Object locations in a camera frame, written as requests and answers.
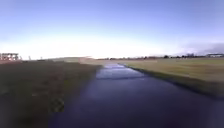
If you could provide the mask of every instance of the distant building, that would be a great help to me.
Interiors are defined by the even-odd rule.
[[[18,53],[0,53],[0,60],[13,61],[18,60]]]
[[[224,54],[207,54],[207,57],[224,57]]]

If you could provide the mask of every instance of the sky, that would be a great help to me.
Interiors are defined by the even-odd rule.
[[[0,0],[0,53],[24,59],[224,51],[223,0]]]

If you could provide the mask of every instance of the flat field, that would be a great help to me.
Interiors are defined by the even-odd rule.
[[[0,65],[0,125],[47,128],[49,117],[63,111],[64,101],[78,96],[98,68],[51,61]]]
[[[118,61],[152,76],[212,95],[224,94],[224,58]]]

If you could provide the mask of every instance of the grass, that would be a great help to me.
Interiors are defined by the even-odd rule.
[[[50,61],[0,65],[0,102],[4,100],[12,108],[10,124],[16,128],[48,127],[49,117],[63,111],[64,101],[71,94],[78,96],[98,68]]]
[[[224,97],[224,58],[120,61],[194,91]]]

